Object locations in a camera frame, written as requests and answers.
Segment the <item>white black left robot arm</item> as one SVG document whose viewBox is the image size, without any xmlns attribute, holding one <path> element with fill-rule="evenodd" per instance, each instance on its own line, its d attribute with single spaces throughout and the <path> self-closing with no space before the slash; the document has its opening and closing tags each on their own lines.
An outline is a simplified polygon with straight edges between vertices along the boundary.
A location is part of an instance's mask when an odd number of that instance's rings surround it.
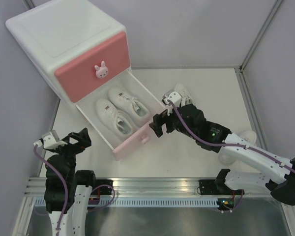
<svg viewBox="0 0 295 236">
<path fill-rule="evenodd" d="M 85 235 L 89 197 L 97 191 L 92 170 L 76 170 L 76 156 L 91 146 L 88 129 L 60 139 L 52 130 L 42 137 L 43 148 L 53 153 L 46 164 L 44 200 L 54 236 Z"/>
</svg>

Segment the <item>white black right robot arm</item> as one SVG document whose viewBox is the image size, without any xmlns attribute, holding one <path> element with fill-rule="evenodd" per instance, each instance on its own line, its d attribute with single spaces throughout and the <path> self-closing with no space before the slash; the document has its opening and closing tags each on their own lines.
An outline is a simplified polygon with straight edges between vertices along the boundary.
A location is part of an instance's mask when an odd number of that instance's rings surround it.
<svg viewBox="0 0 295 236">
<path fill-rule="evenodd" d="M 201 148 L 234 157 L 269 177 L 265 187 L 271 196 L 290 206 L 295 206 L 295 158 L 288 159 L 251 146 L 230 129 L 208 121 L 194 105 L 174 108 L 171 114 L 163 111 L 153 117 L 149 127 L 157 137 L 166 132 L 180 132 L 195 140 Z"/>
</svg>

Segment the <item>light pink drawer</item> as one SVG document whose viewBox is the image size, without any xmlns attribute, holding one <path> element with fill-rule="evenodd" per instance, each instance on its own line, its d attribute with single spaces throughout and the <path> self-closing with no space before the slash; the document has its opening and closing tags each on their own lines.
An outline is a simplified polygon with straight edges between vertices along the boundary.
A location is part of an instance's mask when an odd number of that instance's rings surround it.
<svg viewBox="0 0 295 236">
<path fill-rule="evenodd" d="M 149 120 L 147 123 L 142 124 L 135 122 L 126 112 L 115 106 L 118 110 L 125 113 L 126 117 L 133 125 L 134 132 L 127 139 L 122 139 L 109 130 L 100 121 L 96 113 L 96 101 L 100 98 L 109 100 L 108 91 L 113 86 L 119 87 L 136 97 L 150 112 Z M 111 148 L 117 161 L 127 157 L 133 150 L 144 145 L 141 143 L 141 137 L 143 135 L 150 135 L 150 139 L 153 137 L 149 123 L 151 122 L 153 115 L 164 110 L 164 106 L 161 102 L 158 101 L 156 97 L 129 71 L 122 72 L 109 82 L 91 92 L 85 98 L 80 100 L 76 104 L 76 107 Z"/>
</svg>

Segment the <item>white sneaker under arm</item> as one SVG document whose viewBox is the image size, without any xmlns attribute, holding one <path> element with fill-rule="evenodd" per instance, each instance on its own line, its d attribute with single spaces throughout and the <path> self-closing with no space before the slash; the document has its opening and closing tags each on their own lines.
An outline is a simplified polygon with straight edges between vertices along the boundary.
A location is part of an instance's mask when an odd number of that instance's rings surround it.
<svg viewBox="0 0 295 236">
<path fill-rule="evenodd" d="M 247 130 L 244 132 L 241 132 L 239 134 L 240 138 L 247 141 L 248 143 L 255 145 L 257 141 L 257 134 L 253 130 Z M 225 166 L 230 166 L 233 163 L 237 161 L 235 157 L 219 154 L 218 155 L 218 160 L 221 164 Z"/>
</svg>

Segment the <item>white sneaker with metal tag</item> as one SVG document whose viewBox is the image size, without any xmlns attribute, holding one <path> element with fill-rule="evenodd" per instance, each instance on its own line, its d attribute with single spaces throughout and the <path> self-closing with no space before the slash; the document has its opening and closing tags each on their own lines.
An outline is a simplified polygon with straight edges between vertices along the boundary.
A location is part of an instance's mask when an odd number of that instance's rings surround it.
<svg viewBox="0 0 295 236">
<path fill-rule="evenodd" d="M 136 97 L 125 90 L 113 86 L 108 91 L 109 100 L 126 112 L 135 122 L 145 124 L 150 118 L 150 112 Z"/>
</svg>

